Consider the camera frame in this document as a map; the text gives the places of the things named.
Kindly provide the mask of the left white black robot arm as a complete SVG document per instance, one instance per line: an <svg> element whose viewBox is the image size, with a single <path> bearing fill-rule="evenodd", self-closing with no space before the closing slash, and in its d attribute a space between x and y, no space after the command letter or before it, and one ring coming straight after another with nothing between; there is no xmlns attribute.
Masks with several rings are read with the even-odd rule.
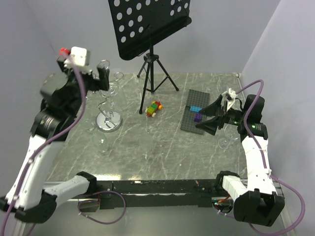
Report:
<svg viewBox="0 0 315 236"><path fill-rule="evenodd" d="M99 78L91 72L80 73L77 80L73 69L46 77L40 93L40 112L31 127L29 147L18 177L6 196L0 199L0 209L13 212L24 223L42 224L56 208L78 195L87 198L97 192L97 180L91 174L79 172L72 179L52 188L45 188L48 171L62 149L70 129L82 116L86 91L109 90L109 67L97 66Z"/></svg>

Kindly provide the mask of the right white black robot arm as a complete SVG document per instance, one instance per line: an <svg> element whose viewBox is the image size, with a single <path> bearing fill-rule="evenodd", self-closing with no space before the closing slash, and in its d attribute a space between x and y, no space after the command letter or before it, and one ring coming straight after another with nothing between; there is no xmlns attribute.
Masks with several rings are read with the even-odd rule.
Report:
<svg viewBox="0 0 315 236"><path fill-rule="evenodd" d="M277 194L270 177L268 161L268 132L261 122L264 98L247 96L242 110L227 108L231 98L220 95L215 102L199 111L210 119L196 124L196 128L215 135L225 124L237 126L240 141L246 155L247 184L237 173L220 171L214 185L221 196L233 200L233 214L237 221L270 227L285 206L283 196Z"/></svg>

